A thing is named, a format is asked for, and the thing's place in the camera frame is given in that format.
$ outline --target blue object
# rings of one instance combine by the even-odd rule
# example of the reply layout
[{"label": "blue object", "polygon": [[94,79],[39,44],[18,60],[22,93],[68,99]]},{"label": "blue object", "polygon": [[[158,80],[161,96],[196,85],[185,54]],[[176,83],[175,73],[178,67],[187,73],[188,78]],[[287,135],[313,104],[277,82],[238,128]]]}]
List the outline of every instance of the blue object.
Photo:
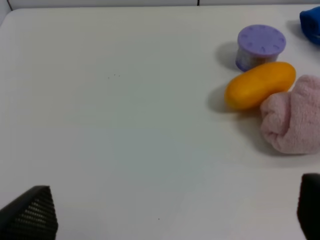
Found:
[{"label": "blue object", "polygon": [[320,45],[320,6],[300,13],[301,28],[310,42]]}]

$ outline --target purple container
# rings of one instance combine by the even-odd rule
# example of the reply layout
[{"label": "purple container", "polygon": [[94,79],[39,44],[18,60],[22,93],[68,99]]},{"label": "purple container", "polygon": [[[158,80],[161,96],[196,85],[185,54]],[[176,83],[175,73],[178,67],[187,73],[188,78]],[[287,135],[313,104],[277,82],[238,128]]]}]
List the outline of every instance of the purple container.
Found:
[{"label": "purple container", "polygon": [[251,25],[239,32],[238,45],[235,64],[246,72],[261,64],[275,62],[285,49],[286,38],[272,26]]}]

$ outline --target purple lid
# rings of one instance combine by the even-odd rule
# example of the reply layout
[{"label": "purple lid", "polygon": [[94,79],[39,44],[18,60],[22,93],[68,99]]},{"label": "purple lid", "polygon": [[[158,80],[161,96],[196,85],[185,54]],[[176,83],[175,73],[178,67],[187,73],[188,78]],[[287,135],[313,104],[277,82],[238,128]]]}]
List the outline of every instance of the purple lid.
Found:
[{"label": "purple lid", "polygon": [[239,32],[238,44],[246,52],[258,57],[280,54],[286,46],[285,36],[267,25],[247,26]]}]

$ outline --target black mesh object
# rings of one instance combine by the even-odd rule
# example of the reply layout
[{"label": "black mesh object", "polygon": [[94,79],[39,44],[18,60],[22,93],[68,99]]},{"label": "black mesh object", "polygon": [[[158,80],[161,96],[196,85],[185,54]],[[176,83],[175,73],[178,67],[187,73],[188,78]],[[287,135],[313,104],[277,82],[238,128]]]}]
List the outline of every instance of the black mesh object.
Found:
[{"label": "black mesh object", "polygon": [[302,176],[297,216],[307,240],[320,240],[320,174]]},{"label": "black mesh object", "polygon": [[34,186],[0,210],[0,240],[54,240],[57,230],[49,186]]}]

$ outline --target white table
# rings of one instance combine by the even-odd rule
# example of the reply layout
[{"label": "white table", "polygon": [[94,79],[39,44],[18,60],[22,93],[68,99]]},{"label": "white table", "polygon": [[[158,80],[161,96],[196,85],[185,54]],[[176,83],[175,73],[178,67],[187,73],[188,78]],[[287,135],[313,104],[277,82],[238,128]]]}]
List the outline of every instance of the white table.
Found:
[{"label": "white table", "polygon": [[226,112],[238,32],[281,30],[319,75],[313,5],[23,9],[0,27],[0,207],[50,185],[58,240],[303,240],[303,173]]}]

